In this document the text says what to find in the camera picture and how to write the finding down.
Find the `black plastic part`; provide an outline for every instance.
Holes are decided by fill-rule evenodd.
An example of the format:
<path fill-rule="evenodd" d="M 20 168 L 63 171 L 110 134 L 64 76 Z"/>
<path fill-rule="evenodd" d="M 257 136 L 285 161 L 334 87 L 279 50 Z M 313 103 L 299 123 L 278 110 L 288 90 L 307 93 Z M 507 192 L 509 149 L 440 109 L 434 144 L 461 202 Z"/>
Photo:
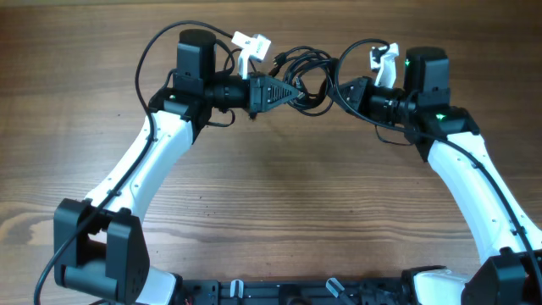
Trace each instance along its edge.
<path fill-rule="evenodd" d="M 439 47 L 413 47 L 406 50 L 406 93 L 434 92 L 448 88 L 449 62 L 446 52 Z"/>
<path fill-rule="evenodd" d="M 401 278 L 375 278 L 362 280 L 359 294 L 362 305 L 410 304 L 410 286 Z"/>
<path fill-rule="evenodd" d="M 341 281 L 344 298 L 360 305 L 409 305 L 410 288 L 400 278 Z M 245 282 L 243 297 L 230 297 L 230 282 L 185 280 L 170 305 L 341 305 L 325 281 Z"/>
<path fill-rule="evenodd" d="M 246 111 L 251 119 L 256 118 L 258 113 L 291 102 L 300 95 L 295 87 L 264 74 L 251 74 L 249 90 L 250 102 Z"/>
<path fill-rule="evenodd" d="M 369 117 L 379 123 L 393 125 L 400 121 L 399 100 L 404 96 L 401 89 L 373 86 L 373 95 L 368 100 Z"/>
<path fill-rule="evenodd" d="M 461 294 L 463 305 L 520 304 L 523 299 L 525 268 L 510 248 L 488 258 Z"/>
<path fill-rule="evenodd" d="M 189 29 L 179 33 L 175 89 L 203 96 L 204 86 L 214 76 L 216 41 L 217 37 L 208 30 Z"/>
<path fill-rule="evenodd" d="M 211 104 L 203 97 L 189 95 L 174 88 L 162 88 L 151 97 L 149 110 L 156 113 L 164 110 L 178 114 L 180 119 L 192 124 L 192 141 L 211 119 Z"/>
<path fill-rule="evenodd" d="M 469 112 L 465 108 L 445 107 L 430 110 L 418 110 L 412 114 L 412 119 L 407 127 L 420 130 L 431 135 L 446 138 L 446 136 L 470 131 L 474 135 L 480 133 L 480 129 Z M 434 140 L 418 137 L 413 134 L 405 134 L 410 143 L 415 143 L 420 156 L 427 162 L 429 150 Z"/>
<path fill-rule="evenodd" d="M 351 80 L 340 85 L 339 92 L 350 107 L 354 108 L 358 112 L 363 112 L 362 105 L 366 104 L 365 100 L 370 96 L 370 94 L 367 93 L 367 88 L 368 86 L 372 86 L 372 84 L 373 79 L 370 77 L 359 77 L 355 80 Z M 339 99 L 336 90 L 330 90 L 328 96 L 347 113 L 351 112 L 349 108 Z"/>
<path fill-rule="evenodd" d="M 93 206 L 64 199 L 53 218 L 55 251 L 73 234 Z M 107 231 L 107 245 L 88 234 Z M 57 285 L 115 302 L 136 301 L 150 267 L 139 218 L 130 210 L 100 213 L 54 266 Z"/>
<path fill-rule="evenodd" d="M 215 108 L 247 108 L 249 82 L 239 75 L 215 80 L 205 88 L 205 98 Z"/>

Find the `black bracket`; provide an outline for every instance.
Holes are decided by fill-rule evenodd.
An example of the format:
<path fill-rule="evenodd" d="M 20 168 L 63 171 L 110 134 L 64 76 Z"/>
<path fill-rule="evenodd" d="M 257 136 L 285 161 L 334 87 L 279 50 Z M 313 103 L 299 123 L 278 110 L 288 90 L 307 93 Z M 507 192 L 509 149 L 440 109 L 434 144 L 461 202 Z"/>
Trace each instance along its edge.
<path fill-rule="evenodd" d="M 71 199 L 58 205 L 53 218 L 55 252 L 94 209 L 89 202 Z M 107 231 L 107 244 L 89 238 L 100 230 Z M 129 209 L 102 211 L 55 263 L 54 279 L 59 286 L 131 304 L 145 285 L 149 267 L 139 218 Z"/>

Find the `wooden surface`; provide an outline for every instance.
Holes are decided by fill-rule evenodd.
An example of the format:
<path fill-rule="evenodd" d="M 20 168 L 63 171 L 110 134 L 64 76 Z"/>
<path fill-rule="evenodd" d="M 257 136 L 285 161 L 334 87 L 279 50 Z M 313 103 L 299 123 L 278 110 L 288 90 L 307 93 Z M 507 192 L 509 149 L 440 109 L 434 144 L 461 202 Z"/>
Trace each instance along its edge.
<path fill-rule="evenodd" d="M 297 45 L 338 57 L 367 37 L 399 42 L 403 54 L 443 47 L 452 103 L 469 109 L 506 183 L 542 224 L 540 9 L 539 1 L 387 0 L 0 10 L 0 303 L 30 303 L 53 254 L 54 209 L 97 185 L 135 138 L 143 121 L 137 60 L 156 31 L 179 19 L 263 33 L 273 41 L 268 59 Z M 177 35 L 147 57 L 146 98 L 174 66 Z M 367 54 L 351 55 L 343 81 L 370 75 Z M 321 75 L 307 79 L 318 86 Z M 478 268 L 460 211 L 413 147 L 380 143 L 371 125 L 337 107 L 315 119 L 286 106 L 255 122 L 237 114 L 234 126 L 201 133 L 154 198 L 144 224 L 152 264 L 219 280 Z M 51 276 L 42 294 L 44 304 L 93 300 Z"/>

